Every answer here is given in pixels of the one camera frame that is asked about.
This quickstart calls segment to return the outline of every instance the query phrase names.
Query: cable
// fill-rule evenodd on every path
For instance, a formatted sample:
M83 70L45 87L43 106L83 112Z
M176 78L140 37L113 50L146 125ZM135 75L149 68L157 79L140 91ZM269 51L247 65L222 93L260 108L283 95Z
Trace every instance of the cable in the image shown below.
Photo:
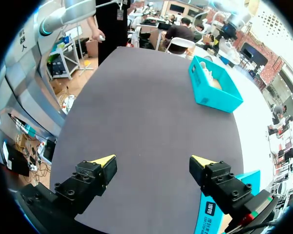
M15 120L15 118L13 118L11 115L9 115L10 116L10 118L12 119L12 121L21 129L21 131L23 131L25 134L27 134L28 135L28 133L27 132L25 132L23 129L22 129L22 124L20 125L20 124L18 124L17 122L16 122L16 120ZM31 131L30 129L28 129L28 131L29 132L31 132L32 134L34 134L34 135L37 135L37 136L39 136L39 137L41 137L41 138L43 138L43 139L46 139L46 140L48 140L47 138L45 138L45 137L43 137L43 136L40 136L40 135L38 135L37 133L34 133L33 131Z
M232 234L243 234L243 233L247 233L249 231L252 231L252 230L255 230L255 229L258 229L258 228L264 228L264 227L267 227L267 226L276 226L277 223L276 222L267 222L267 223L260 223L260 224L257 224L257 225L253 225L253 226L250 226L250 227L245 227L237 232L234 232Z

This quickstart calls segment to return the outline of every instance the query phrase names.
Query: screw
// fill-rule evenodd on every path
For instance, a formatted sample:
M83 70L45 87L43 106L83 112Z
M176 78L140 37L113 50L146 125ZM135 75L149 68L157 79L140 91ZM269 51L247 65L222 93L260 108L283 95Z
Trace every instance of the screw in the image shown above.
M231 195L233 197L237 197L237 196L239 196L239 193L238 193L238 191L234 190L234 191L232 191Z
M251 188L252 188L252 185L251 185L251 184L246 184L246 185L245 185L245 188L247 188L247 189L251 189Z
M33 200L32 200L32 199L28 199L28 200L26 201L26 203L27 203L28 205L31 205L31 204L33 204Z
M39 200L40 199L40 194L36 193L34 197L35 197L36 200Z
M73 196L75 194L74 190L68 190L67 195Z

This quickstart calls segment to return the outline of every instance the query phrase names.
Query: floor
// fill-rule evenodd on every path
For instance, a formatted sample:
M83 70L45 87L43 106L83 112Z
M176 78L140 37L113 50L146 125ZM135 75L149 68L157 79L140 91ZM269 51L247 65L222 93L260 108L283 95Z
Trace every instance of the floor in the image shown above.
M63 98L65 95L73 94L75 97L78 96L78 94L83 89L84 85L88 82L92 74L97 70L98 68L98 59L97 58L84 58L85 64L89 64L88 68L93 68L93 70L85 70L82 72L82 70L77 70L72 74L73 79L70 80L69 78L58 78L57 81L59 85L62 88L62 91L57 94L58 102L60 105L63 103ZM32 148L36 149L39 146L40 142L37 140L27 140L25 145L27 149L27 157L32 156L35 158L35 155L32 152ZM29 177L19 175L19 178L21 180L21 183L23 185L26 185L28 183L31 183L32 185L36 186L38 182L42 183L45 187L50 188L50 172L51 172L51 166L47 165L46 163L41 163L40 165L37 164L38 170L36 172L30 171Z

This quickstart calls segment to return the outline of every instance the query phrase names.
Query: computer monitor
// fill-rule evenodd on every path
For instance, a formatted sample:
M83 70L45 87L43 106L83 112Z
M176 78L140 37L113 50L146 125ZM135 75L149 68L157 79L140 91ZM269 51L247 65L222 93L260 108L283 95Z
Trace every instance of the computer monitor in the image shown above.
M67 30L65 32L65 36L70 36L72 39L74 39L77 37L78 33L79 35L83 33L82 28L80 26L78 26L78 32L77 32L77 27Z
M181 6L177 6L177 5L170 5L170 8L169 8L171 11L176 11L176 12L180 12L180 13L183 13L185 8L184 7L181 7Z
M167 23L159 23L157 28L161 30L168 30L171 27L170 24Z
M253 57L253 55L247 49L243 50L243 54L245 54L245 56L248 57L249 59Z

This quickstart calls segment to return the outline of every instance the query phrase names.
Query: table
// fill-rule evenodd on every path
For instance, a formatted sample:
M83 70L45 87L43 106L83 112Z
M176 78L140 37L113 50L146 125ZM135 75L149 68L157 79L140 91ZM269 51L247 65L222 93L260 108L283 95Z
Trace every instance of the table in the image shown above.
M152 16L149 16L147 18L147 20L154 20L156 22L162 22L162 23L166 23L167 20L164 20L164 19L160 19L160 18L157 18L157 17L152 17Z
M82 160L116 154L118 171L76 220L107 233L192 234L201 192L189 157L224 160L243 172L234 115L196 104L189 65L119 47L84 86L56 145L51 189Z
M222 51L221 49L219 49L218 54L222 57L224 57L225 59L228 59L230 62L232 62L234 65L239 65L240 62L236 62L235 60L233 60L231 57L229 57L227 55L227 53L225 53L224 51Z

